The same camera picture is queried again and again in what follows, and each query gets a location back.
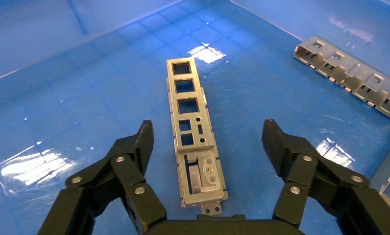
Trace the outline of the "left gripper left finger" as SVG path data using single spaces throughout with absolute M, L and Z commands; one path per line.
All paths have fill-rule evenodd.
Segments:
M 166 209 L 145 179 L 153 144 L 150 120 L 136 134 L 117 139 L 104 158 L 66 180 L 38 233 L 90 235 L 95 219 L 118 198 L 140 235 L 165 221 Z

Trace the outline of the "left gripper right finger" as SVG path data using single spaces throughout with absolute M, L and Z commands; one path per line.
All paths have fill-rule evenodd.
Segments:
M 284 182 L 273 219 L 298 228 L 313 198 L 344 235 L 390 235 L 390 207 L 364 175 L 322 157 L 307 139 L 283 132 L 273 119 L 264 122 L 262 143 Z

